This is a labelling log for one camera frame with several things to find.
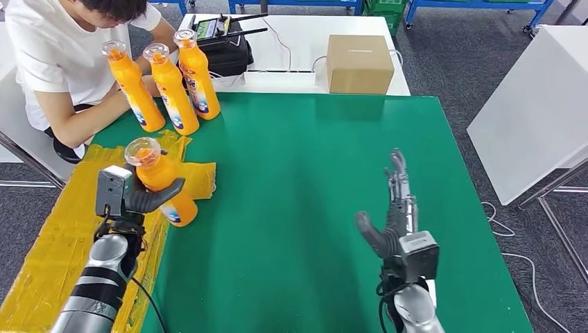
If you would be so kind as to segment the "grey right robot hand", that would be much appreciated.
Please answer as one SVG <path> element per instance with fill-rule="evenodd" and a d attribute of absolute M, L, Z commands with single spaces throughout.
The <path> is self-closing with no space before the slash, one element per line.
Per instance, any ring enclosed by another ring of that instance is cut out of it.
<path fill-rule="evenodd" d="M 399 240 L 414 233 L 418 224 L 416 198 L 411 194 L 406 159 L 398 148 L 390 155 L 393 168 L 385 168 L 388 184 L 388 210 L 382 231 L 377 230 L 367 212 L 355 213 L 356 225 L 368 245 L 381 259 L 400 255 Z"/>

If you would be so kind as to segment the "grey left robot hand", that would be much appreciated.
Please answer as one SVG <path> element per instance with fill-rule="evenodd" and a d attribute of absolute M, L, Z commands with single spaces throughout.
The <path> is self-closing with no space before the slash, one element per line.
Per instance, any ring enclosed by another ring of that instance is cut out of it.
<path fill-rule="evenodd" d="M 123 168 L 131 172 L 129 189 L 123 195 L 125 209 L 128 212 L 147 214 L 178 195 L 185 184 L 184 178 L 176 178 L 162 190 L 149 190 L 136 174 L 136 167 L 125 163 Z"/>

